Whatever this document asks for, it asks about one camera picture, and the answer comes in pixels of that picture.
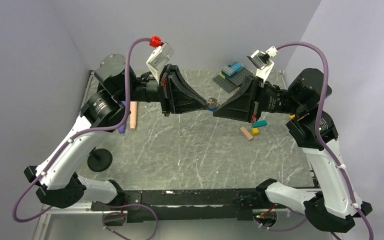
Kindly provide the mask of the blue key tag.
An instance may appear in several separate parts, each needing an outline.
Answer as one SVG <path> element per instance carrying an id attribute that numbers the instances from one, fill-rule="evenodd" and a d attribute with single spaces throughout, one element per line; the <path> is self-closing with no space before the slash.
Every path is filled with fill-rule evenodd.
<path id="1" fill-rule="evenodd" d="M 215 107 L 209 107 L 209 108 L 208 108 L 208 110 L 211 111 L 211 112 L 214 112 L 214 111 L 216 111 L 217 109 L 218 109 L 217 106 L 215 106 Z"/>

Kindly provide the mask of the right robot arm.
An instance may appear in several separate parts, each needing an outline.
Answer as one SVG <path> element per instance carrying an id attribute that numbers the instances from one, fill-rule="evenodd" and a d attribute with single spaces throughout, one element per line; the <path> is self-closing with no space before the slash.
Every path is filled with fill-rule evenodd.
<path id="1" fill-rule="evenodd" d="M 213 115 L 242 122 L 254 122 L 261 113 L 292 114 L 286 123 L 292 138 L 310 162 L 320 191 L 310 192 L 267 179 L 256 187 L 256 203 L 262 208 L 280 204 L 298 211 L 323 232 L 346 233 L 355 218 L 368 215 L 372 206 L 350 192 L 343 176 L 338 131 L 332 117 L 317 112 L 323 86 L 323 73 L 304 69 L 288 89 L 248 76 L 239 90 L 218 107 Z"/>

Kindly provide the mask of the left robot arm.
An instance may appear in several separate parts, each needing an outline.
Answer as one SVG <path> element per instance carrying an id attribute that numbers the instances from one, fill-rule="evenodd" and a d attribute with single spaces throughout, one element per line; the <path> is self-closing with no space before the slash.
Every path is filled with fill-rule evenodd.
<path id="1" fill-rule="evenodd" d="M 99 82 L 97 92 L 83 105 L 59 148 L 42 164 L 24 170 L 28 181 L 37 185 L 36 196 L 41 203 L 63 209 L 79 201 L 95 201 L 111 210 L 125 204 L 125 193 L 116 181 L 92 180 L 77 174 L 80 164 L 125 115 L 125 63 L 122 54 L 102 60 L 94 72 Z M 131 70 L 131 100 L 160 103 L 166 116 L 208 109 L 206 100 L 186 83 L 176 65 L 164 64 L 161 77 L 157 81 L 149 73 L 136 76 Z"/>

